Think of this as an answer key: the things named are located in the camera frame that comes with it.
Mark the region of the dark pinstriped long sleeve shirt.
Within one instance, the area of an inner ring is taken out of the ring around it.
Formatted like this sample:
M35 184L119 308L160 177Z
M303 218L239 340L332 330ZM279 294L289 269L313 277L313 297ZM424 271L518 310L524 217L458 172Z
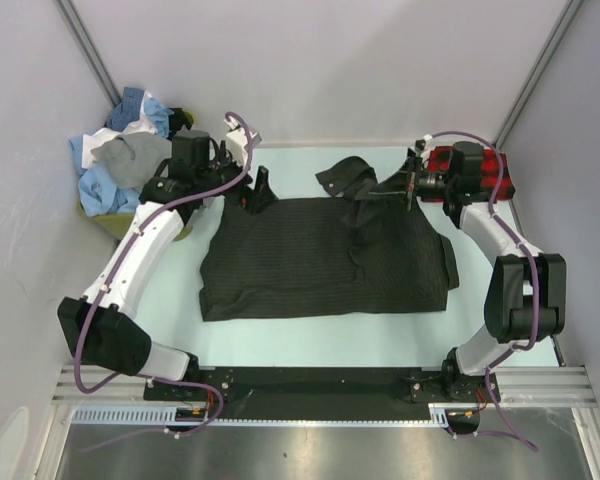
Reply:
M445 310L460 284L455 253L419 204L369 198L379 182L359 156L316 179L326 197L260 213L226 197L200 267L203 320Z

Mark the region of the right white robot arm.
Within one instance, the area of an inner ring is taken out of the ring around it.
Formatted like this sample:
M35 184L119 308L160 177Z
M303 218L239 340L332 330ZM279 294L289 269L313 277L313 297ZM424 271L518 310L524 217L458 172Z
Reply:
M464 401L493 392L494 367L563 330L567 269L563 256L543 252L500 215L505 165L495 147L461 134L441 158L433 139L426 135L408 150L407 202L441 202L445 215L492 267L484 325L449 352L438 378L445 396Z

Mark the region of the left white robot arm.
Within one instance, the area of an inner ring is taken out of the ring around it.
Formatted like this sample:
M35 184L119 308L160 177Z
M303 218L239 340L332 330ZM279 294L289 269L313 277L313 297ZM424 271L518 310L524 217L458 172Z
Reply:
M131 223L102 273L79 298L64 298L57 311L73 356L74 381L84 393L97 391L81 377L84 364L125 375L156 379L177 398L194 397L201 387L198 358L154 341L135 321L148 281L167 247L205 200L222 196L251 213L274 200L268 171L250 177L258 131L227 121L221 142L199 130L172 139L172 153L144 185Z

